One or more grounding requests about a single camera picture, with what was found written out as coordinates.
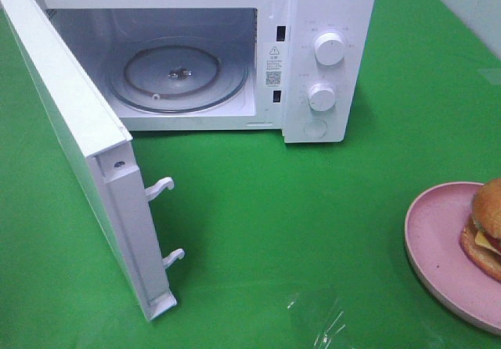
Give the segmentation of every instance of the open microwave door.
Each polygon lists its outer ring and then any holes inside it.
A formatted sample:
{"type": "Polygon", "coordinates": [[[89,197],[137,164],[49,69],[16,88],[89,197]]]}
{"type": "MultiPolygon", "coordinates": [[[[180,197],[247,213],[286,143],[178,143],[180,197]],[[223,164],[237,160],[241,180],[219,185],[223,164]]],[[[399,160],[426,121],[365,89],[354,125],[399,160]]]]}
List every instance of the open microwave door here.
{"type": "Polygon", "coordinates": [[[148,204],[170,178],[144,188],[132,137],[35,0],[0,0],[67,159],[147,320],[176,305],[148,204]]]}

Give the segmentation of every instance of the green tablecloth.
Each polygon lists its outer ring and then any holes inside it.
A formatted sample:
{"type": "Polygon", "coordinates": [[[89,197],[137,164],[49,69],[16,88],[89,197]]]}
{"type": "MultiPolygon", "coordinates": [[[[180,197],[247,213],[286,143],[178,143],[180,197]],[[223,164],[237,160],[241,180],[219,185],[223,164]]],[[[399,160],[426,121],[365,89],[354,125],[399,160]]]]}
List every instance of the green tablecloth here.
{"type": "Polygon", "coordinates": [[[439,0],[376,0],[342,143],[133,134],[146,185],[176,181],[151,203],[162,250],[186,251],[168,273],[179,305],[151,323],[4,15],[0,42],[1,348],[501,347],[437,302],[405,255],[421,191],[501,175],[501,85],[481,74],[501,62],[439,0]]]}

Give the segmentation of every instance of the control knob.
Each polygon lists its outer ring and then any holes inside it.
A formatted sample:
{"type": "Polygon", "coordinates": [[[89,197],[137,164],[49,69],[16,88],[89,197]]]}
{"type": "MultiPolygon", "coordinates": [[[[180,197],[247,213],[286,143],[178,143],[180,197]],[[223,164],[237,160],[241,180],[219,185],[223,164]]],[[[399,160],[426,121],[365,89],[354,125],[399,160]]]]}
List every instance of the control knob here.
{"type": "Polygon", "coordinates": [[[330,85],[314,85],[308,91],[308,101],[313,110],[325,112],[336,103],[336,92],[330,85]]]}
{"type": "Polygon", "coordinates": [[[346,41],[342,34],[327,32],[315,40],[315,57],[322,65],[335,65],[344,57],[346,41]]]}

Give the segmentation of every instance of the white microwave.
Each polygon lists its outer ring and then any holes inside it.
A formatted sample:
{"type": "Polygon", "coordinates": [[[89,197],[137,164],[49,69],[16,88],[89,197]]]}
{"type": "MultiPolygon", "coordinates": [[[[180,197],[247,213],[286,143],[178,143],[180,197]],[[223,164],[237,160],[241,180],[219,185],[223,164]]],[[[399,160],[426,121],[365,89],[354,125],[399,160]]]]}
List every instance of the white microwave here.
{"type": "Polygon", "coordinates": [[[146,319],[176,305],[128,130],[343,139],[373,0],[0,0],[146,319]]]}

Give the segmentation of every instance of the control panel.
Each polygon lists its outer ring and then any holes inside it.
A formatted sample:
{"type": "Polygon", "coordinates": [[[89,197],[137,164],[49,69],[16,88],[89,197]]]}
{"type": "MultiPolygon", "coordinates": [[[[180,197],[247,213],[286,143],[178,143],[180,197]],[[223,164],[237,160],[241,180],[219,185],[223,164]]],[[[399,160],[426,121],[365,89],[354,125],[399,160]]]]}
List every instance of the control panel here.
{"type": "Polygon", "coordinates": [[[373,0],[297,0],[286,142],[344,138],[373,0]]]}

